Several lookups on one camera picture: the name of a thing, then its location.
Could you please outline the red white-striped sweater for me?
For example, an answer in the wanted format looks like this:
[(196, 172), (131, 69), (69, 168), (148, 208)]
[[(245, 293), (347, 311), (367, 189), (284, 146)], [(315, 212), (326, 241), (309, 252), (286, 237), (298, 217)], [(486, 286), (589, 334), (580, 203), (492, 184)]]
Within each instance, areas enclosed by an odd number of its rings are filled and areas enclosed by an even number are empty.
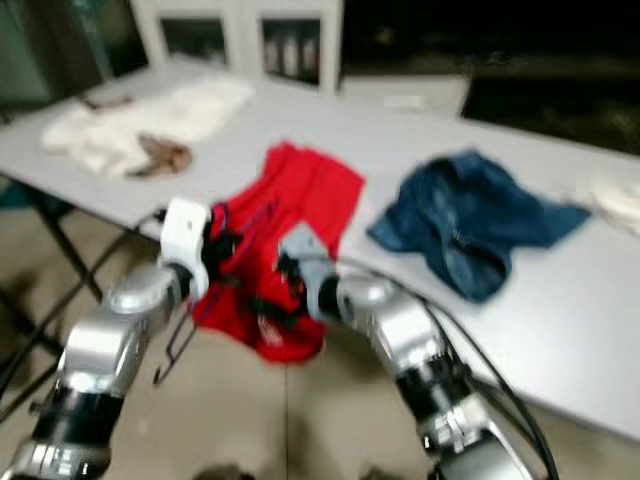
[(364, 187), (364, 177), (337, 157), (287, 142), (271, 146), (259, 177), (218, 202), (228, 202), (237, 230), (260, 207), (275, 204), (275, 214), (257, 227), (252, 242), (243, 244), (241, 261), (228, 265), (227, 274), (238, 283), (198, 302), (198, 328), (237, 340), (269, 364), (305, 364), (314, 358), (324, 346), (325, 326), (311, 315), (269, 319), (269, 271), (280, 239), (298, 223), (311, 225), (332, 255), (337, 253)]

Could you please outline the white hoodie with plaid lining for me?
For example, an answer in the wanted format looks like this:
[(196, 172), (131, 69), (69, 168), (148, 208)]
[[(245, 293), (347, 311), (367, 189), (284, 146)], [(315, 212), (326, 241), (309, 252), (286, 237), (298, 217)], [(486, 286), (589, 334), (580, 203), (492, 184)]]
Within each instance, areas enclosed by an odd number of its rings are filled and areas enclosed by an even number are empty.
[(150, 178), (186, 172), (192, 143), (211, 136), (255, 96), (241, 79), (197, 79), (113, 102), (79, 97), (45, 127), (40, 145), (93, 174)]

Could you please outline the white glass-door cabinet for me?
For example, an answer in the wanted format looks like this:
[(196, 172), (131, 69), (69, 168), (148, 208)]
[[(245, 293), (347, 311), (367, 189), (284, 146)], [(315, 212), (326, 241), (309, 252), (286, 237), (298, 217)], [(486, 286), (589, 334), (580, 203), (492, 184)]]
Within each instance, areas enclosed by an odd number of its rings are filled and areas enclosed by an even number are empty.
[(346, 0), (131, 0), (148, 64), (339, 90)]

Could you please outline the white drawer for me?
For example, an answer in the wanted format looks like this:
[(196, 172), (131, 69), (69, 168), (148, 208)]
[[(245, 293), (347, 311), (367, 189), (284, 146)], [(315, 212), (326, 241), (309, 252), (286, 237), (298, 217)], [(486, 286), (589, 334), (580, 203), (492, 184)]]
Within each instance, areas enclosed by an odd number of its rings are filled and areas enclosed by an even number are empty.
[(458, 116), (470, 87), (468, 76), (347, 76), (339, 92), (347, 99), (403, 113)]

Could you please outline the grey curtain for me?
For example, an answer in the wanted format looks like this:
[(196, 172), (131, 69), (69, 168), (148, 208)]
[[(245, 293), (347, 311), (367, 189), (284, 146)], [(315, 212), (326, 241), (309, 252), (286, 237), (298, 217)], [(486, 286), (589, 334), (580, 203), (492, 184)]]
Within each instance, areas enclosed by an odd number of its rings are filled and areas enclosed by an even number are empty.
[(4, 108), (41, 108), (147, 64), (131, 0), (0, 0)]

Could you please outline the black media shelf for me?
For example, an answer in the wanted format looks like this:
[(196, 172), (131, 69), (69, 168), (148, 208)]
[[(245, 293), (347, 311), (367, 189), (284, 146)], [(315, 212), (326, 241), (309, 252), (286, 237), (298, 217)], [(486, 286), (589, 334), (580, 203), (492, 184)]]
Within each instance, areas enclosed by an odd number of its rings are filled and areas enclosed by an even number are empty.
[(467, 119), (640, 155), (640, 0), (344, 0), (342, 52), (467, 76)]

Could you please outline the plain white shirt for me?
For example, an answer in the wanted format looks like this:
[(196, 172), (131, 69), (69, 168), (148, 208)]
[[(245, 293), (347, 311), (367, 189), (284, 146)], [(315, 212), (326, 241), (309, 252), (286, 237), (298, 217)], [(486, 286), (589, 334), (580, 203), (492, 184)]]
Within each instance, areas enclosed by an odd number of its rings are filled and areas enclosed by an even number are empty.
[(640, 180), (590, 178), (573, 198), (612, 227), (640, 238)]

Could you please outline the black table leg frame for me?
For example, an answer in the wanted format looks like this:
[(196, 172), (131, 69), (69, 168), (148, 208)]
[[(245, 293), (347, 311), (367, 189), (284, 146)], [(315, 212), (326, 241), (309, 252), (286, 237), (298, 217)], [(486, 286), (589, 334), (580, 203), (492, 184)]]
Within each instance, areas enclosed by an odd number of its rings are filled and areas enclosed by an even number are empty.
[(5, 292), (0, 293), (1, 311), (9, 312), (9, 314), (14, 317), (14, 328), (17, 329), (20, 338), (23, 339), (23, 343), (20, 344), (17, 352), (14, 352), (13, 355), (10, 355), (1, 362), (1, 367), (3, 367), (3, 371), (1, 371), (1, 390), (9, 388), (9, 385), (13, 383), (15, 375), (17, 375), (19, 367), (23, 366), (24, 362), (26, 362), (27, 358), (32, 355), (37, 347), (45, 349), (47, 353), (50, 353), (50, 355), (55, 358), (63, 353), (65, 349), (64, 344), (49, 332), (49, 328), (52, 321), (60, 319), (61, 315), (67, 311), (70, 302), (74, 300), (74, 297), (76, 297), (82, 289), (88, 289), (92, 297), (95, 297), (96, 300), (101, 300), (102, 298), (102, 288), (101, 285), (97, 283), (95, 276), (96, 270), (101, 268), (102, 264), (100, 264), (100, 262), (97, 262), (95, 266), (86, 264), (86, 261), (79, 255), (79, 251), (74, 247), (67, 233), (65, 233), (65, 230), (61, 227), (60, 219), (64, 218), (68, 212), (76, 209), (76, 207), (65, 204), (65, 202), (51, 195), (46, 195), (45, 192), (29, 186), (29, 184), (22, 182), (22, 180), (15, 178), (10, 178), (9, 180), (14, 184), (14, 189), (22, 192), (22, 197), (26, 198), (27, 205), (36, 211), (37, 218), (41, 220), (46, 232), (50, 234), (61, 256), (67, 260), (73, 273), (76, 274), (77, 283), (74, 284), (73, 287), (70, 287), (68, 291), (56, 301), (49, 312), (42, 317), (41, 323), (38, 324), (33, 323), (33, 321), (29, 319), (29, 316), (23, 311), (23, 308), (18, 305), (18, 301), (15, 300), (14, 297), (9, 296), (9, 294)]

